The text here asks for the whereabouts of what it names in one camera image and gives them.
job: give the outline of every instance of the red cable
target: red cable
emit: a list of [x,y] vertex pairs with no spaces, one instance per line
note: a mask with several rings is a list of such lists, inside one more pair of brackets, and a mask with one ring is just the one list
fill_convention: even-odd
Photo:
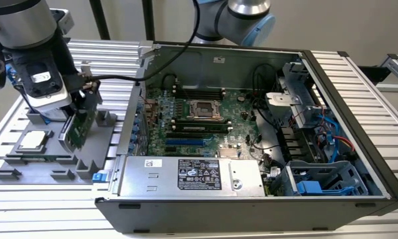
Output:
[[351,143],[346,138],[343,138],[343,137],[341,137],[341,136],[333,136],[333,138],[337,138],[337,139],[343,140],[343,141],[351,146],[351,151],[355,150],[355,149],[354,149],[354,146],[353,146],[353,143]]

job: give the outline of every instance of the blue clip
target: blue clip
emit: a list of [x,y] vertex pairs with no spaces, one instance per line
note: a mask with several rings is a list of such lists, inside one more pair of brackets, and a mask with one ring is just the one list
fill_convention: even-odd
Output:
[[93,183],[106,183],[106,173],[94,173],[92,177],[92,182]]
[[354,194],[354,187],[341,190],[322,190],[318,181],[301,181],[297,183],[298,193],[302,196],[346,196]]
[[326,132],[326,140],[329,142],[329,144],[334,144],[334,140],[333,140],[333,136],[331,136],[331,131],[327,131]]

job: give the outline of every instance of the circuit board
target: circuit board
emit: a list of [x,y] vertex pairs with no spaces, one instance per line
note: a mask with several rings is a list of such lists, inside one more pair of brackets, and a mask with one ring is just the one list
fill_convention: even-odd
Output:
[[216,101],[220,118],[216,121],[230,121],[232,129],[228,133],[185,133],[182,135],[198,135],[202,138],[202,145],[166,145],[168,135],[173,133],[172,119],[188,120],[192,116],[189,110],[193,105],[190,99],[176,99],[168,90],[149,89],[148,100],[157,104],[156,120],[150,125],[149,156],[192,156],[192,157],[221,157],[220,152],[233,151],[238,159],[258,159],[262,152],[250,149],[246,144],[246,137],[250,141],[258,135],[256,117],[253,117],[252,100],[248,99],[248,92],[226,90],[222,100]]

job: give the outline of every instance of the white sticker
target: white sticker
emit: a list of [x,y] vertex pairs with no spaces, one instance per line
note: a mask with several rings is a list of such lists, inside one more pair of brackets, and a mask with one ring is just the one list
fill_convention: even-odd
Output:
[[225,58],[224,57],[214,57],[213,62],[224,64],[225,63]]
[[145,168],[161,168],[162,160],[161,159],[146,159]]

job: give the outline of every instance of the blue latch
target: blue latch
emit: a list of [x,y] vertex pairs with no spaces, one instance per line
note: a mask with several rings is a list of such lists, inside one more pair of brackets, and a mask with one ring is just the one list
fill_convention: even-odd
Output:
[[108,174],[106,173],[94,173],[92,177],[93,183],[106,183]]
[[341,190],[322,190],[318,181],[301,181],[297,183],[297,188],[302,196],[345,196],[354,194],[354,187],[345,187]]

